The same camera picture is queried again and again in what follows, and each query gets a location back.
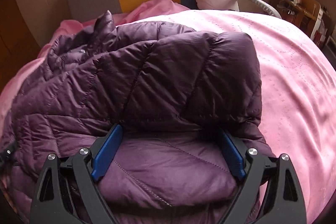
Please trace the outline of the purple quilted down jacket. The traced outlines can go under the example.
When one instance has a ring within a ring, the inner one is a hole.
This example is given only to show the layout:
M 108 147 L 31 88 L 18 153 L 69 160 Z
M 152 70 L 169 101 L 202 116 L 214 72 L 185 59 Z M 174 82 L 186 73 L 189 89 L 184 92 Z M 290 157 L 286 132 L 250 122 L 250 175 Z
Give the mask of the purple quilted down jacket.
M 17 142 L 7 191 L 25 222 L 50 153 L 74 155 L 117 123 L 124 138 L 98 188 L 120 223 L 217 223 L 237 185 L 224 131 L 272 155 L 259 130 L 257 23 L 184 11 L 173 22 L 93 26 L 56 39 L 3 124 Z

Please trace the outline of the pink bedspread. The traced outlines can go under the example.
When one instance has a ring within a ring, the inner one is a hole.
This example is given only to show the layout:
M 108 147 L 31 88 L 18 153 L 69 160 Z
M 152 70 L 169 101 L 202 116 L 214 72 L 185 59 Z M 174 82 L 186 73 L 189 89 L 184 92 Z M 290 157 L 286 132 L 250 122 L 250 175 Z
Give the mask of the pink bedspread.
M 139 6 L 123 17 L 112 14 L 116 26 L 147 20 L 173 22 L 174 14 L 190 11 L 173 5 L 160 15 L 163 1 Z M 335 191 L 335 70 L 315 44 L 294 25 L 272 16 L 246 12 L 200 10 L 249 16 L 257 23 L 254 43 L 261 76 L 262 112 L 259 130 L 272 153 L 286 152 L 293 158 L 303 189 L 307 221 L 322 213 Z M 97 20 L 78 24 L 65 22 L 41 56 L 22 68 L 1 95 L 1 139 L 3 124 L 21 84 L 45 59 L 60 36 L 75 35 Z M 6 171 L 1 189 L 7 191 Z

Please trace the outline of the wooden wardrobe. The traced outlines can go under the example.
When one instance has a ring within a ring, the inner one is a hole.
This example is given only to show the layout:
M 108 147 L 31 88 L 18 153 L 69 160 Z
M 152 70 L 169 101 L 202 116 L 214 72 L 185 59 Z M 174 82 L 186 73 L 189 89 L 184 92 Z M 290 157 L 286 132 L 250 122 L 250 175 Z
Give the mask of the wooden wardrobe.
M 23 19 L 16 0 L 1 0 L 0 87 L 3 89 L 22 66 L 34 60 L 41 48 Z

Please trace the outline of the wooden desk with clutter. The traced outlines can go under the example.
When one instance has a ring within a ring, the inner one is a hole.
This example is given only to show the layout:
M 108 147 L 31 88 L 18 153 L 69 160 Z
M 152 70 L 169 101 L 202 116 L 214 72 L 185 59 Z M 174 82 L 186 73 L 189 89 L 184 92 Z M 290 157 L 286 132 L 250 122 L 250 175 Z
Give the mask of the wooden desk with clutter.
M 305 33 L 322 49 L 331 35 L 334 22 L 327 8 L 317 0 L 273 0 L 281 17 Z

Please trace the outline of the grey curved bed rail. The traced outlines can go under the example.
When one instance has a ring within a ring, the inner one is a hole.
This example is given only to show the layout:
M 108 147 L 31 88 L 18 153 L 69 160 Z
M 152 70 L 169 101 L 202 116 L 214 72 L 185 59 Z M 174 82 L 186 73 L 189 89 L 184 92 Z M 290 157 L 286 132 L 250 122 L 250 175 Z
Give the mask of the grey curved bed rail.
M 282 19 L 280 13 L 270 4 L 266 3 L 263 0 L 248 0 L 255 4 L 256 6 L 262 8 L 264 12 L 266 12 L 270 16 L 274 16 L 276 18 Z

